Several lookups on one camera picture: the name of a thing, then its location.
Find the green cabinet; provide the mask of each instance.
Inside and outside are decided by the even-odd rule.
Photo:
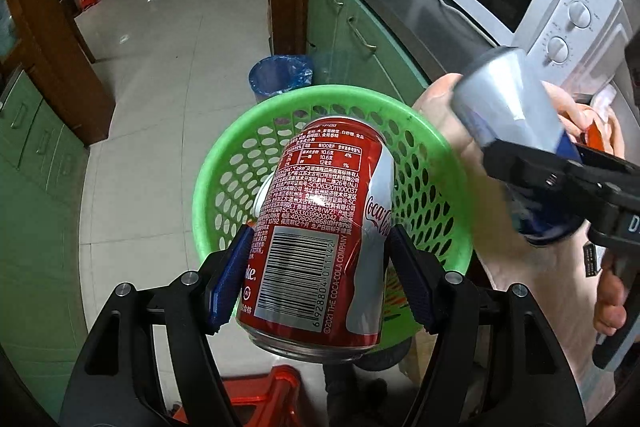
[[[427,88],[412,59],[361,0],[309,0],[308,13],[314,84],[367,87],[409,105]]]
[[[54,419],[86,338],[78,221],[87,156],[22,73],[0,109],[0,344]]]

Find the green plastic basket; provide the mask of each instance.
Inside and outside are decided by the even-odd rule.
[[[447,141],[410,107],[369,89],[337,85],[304,87],[270,98],[217,140],[193,195],[193,237],[201,261],[228,247],[250,217],[258,189],[291,137],[326,114],[360,118],[385,136],[396,160],[394,222],[404,224],[419,250],[436,254],[447,270],[465,273],[472,253],[470,195]],[[377,349],[394,346],[419,329],[390,269]]]

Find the microwave knob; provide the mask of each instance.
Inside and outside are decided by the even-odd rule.
[[[569,56],[569,47],[560,37],[551,37],[546,45],[546,56],[562,64]]]
[[[586,28],[591,24],[591,13],[581,1],[569,4],[569,20],[578,28]]]

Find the barcode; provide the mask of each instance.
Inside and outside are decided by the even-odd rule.
[[[321,331],[338,235],[274,227],[254,315]]]

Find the blue and silver can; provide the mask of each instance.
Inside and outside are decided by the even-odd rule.
[[[450,105],[481,149],[500,139],[581,162],[520,48],[501,46],[473,62],[454,87]],[[559,209],[543,190],[505,185],[505,195],[513,228],[536,247],[568,237],[583,222]]]

